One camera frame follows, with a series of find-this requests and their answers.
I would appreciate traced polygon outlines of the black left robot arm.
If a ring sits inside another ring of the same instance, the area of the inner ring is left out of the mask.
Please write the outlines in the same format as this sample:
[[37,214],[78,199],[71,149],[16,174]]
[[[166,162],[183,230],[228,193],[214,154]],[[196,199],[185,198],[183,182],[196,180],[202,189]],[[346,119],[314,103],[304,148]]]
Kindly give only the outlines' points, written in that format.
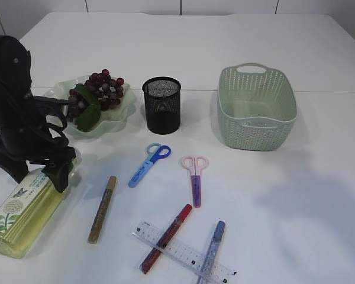
[[76,158],[64,134],[65,99],[33,96],[31,54],[14,37],[0,35],[0,168],[17,183],[29,173],[29,164],[63,193]]

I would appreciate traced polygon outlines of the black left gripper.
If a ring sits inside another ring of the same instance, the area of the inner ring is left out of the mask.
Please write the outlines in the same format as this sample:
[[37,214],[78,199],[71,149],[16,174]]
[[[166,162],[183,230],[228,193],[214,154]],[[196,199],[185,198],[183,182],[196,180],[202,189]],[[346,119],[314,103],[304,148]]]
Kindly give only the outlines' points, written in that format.
[[40,164],[58,193],[69,184],[76,151],[63,134],[69,100],[0,95],[0,168],[17,183]]

